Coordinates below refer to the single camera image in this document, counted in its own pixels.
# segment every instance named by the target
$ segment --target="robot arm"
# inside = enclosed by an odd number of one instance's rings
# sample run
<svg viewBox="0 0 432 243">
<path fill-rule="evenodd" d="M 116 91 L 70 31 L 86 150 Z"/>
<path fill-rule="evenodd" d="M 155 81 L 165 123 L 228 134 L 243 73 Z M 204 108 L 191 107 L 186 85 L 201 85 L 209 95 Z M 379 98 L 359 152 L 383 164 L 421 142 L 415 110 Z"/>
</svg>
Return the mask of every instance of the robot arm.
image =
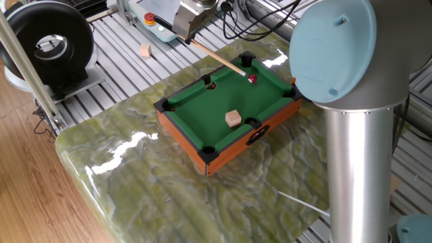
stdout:
<svg viewBox="0 0 432 243">
<path fill-rule="evenodd" d="M 219 0 L 181 0 L 175 13 L 173 31 L 185 40 L 215 15 Z"/>
<path fill-rule="evenodd" d="M 216 3 L 184 0 L 175 31 L 191 37 Z M 393 108 L 431 58 L 431 30 L 430 0 L 321 1 L 294 29 L 296 85 L 325 109 L 333 243 L 387 242 Z"/>
</svg>

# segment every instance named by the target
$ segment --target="green felt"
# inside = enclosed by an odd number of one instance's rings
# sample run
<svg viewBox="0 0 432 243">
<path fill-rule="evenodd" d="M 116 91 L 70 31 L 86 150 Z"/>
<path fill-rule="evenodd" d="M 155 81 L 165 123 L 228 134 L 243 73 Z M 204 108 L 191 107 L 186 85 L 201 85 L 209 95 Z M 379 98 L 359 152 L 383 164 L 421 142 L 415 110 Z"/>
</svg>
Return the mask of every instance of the green felt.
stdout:
<svg viewBox="0 0 432 243">
<path fill-rule="evenodd" d="M 168 100 L 169 104 L 175 105 L 177 102 L 186 99 L 186 98 L 193 98 L 194 95 L 197 95 L 198 92 L 200 92 L 202 89 L 205 90 L 205 84 L 204 81 L 201 80 L 200 82 L 197 82 L 196 84 L 188 87 L 186 90 L 184 90 L 183 92 L 179 92 L 177 95 L 175 95 L 174 97 L 170 98 Z"/>
<path fill-rule="evenodd" d="M 290 100 L 290 98 L 280 98 L 276 103 L 272 104 L 269 108 L 265 109 L 258 115 L 258 120 L 262 121 L 273 112 L 277 111 L 280 107 L 286 104 L 286 101 Z"/>
<path fill-rule="evenodd" d="M 249 124 L 243 124 L 239 128 L 237 128 L 234 132 L 228 134 L 225 138 L 223 138 L 220 142 L 218 142 L 215 145 L 215 150 L 219 151 L 223 147 L 227 146 L 230 142 L 234 141 L 236 138 L 241 136 L 243 133 L 247 132 L 249 129 L 251 129 L 252 126 Z"/>
<path fill-rule="evenodd" d="M 261 121 L 265 114 L 270 115 L 291 101 L 282 98 L 291 87 L 259 62 L 254 60 L 248 68 L 241 66 L 241 60 L 234 65 L 247 74 L 255 74 L 257 81 L 251 84 L 248 78 L 225 67 L 211 75 L 215 89 L 207 90 L 204 82 L 199 82 L 168 100 L 175 111 L 167 114 L 200 149 L 211 146 L 218 151 L 243 133 L 244 126 L 227 125 L 227 112 L 236 109 L 244 125 L 246 118 Z"/>
<path fill-rule="evenodd" d="M 180 118 L 174 111 L 166 111 L 166 112 L 170 116 L 170 118 L 172 118 L 174 123 L 177 124 L 177 126 L 182 128 L 183 132 L 185 132 L 188 135 L 189 139 L 191 139 L 191 141 L 199 149 L 204 148 L 202 140 L 194 133 L 192 129 L 190 129 L 188 124 L 186 124 L 182 118 Z"/>
</svg>

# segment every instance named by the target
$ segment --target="white cable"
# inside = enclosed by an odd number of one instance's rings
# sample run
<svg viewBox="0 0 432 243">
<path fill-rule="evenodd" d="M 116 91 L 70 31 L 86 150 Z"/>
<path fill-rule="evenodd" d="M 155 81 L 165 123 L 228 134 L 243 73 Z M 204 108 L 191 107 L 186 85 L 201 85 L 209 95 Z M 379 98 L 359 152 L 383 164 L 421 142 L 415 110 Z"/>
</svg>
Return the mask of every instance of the white cable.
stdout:
<svg viewBox="0 0 432 243">
<path fill-rule="evenodd" d="M 312 206 L 310 204 L 307 204 L 307 203 L 305 203 L 305 202 L 303 202 L 301 200 L 298 200 L 297 198 L 295 198 L 293 196 L 287 195 L 287 194 L 285 194 L 283 192 L 279 192 L 279 194 L 281 194 L 282 196 L 285 196 L 285 197 L 287 197 L 287 198 L 289 198 L 291 200 L 295 200 L 297 203 L 303 204 L 304 206 L 309 207 L 309 208 L 315 210 L 316 212 L 319 212 L 319 213 L 321 213 L 321 214 L 323 214 L 323 215 L 325 215 L 327 217 L 330 217 L 329 213 L 326 213 L 326 212 L 324 212 L 324 211 L 322 211 L 322 210 L 320 210 L 320 209 L 318 209 L 318 208 L 316 208 L 316 207 L 314 207 L 314 206 Z"/>
</svg>

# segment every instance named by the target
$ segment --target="mini pool table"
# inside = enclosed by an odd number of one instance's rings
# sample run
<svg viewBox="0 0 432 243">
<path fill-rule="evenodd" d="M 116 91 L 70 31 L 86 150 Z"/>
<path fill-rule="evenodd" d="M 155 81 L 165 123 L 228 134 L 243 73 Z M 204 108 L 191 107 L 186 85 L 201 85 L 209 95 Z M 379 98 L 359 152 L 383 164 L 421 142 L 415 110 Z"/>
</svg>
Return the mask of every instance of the mini pool table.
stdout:
<svg viewBox="0 0 432 243">
<path fill-rule="evenodd" d="M 222 66 L 154 104 L 159 122 L 207 176 L 297 112 L 302 100 L 252 53 L 232 63 L 257 81 Z M 233 110 L 242 122 L 230 128 L 225 114 Z"/>
</svg>

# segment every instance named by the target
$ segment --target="light blue cap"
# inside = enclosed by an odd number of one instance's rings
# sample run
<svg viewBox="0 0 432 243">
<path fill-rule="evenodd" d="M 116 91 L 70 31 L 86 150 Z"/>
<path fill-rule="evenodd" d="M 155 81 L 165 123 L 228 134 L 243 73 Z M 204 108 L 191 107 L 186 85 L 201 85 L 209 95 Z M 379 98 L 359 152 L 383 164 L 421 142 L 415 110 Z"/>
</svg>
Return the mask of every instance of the light blue cap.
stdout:
<svg viewBox="0 0 432 243">
<path fill-rule="evenodd" d="M 432 217 L 428 215 L 409 215 L 398 223 L 400 243 L 432 242 Z"/>
<path fill-rule="evenodd" d="M 296 86 L 308 99 L 328 103 L 348 94 L 371 62 L 377 39 L 368 0 L 325 0 L 302 15 L 290 43 Z"/>
</svg>

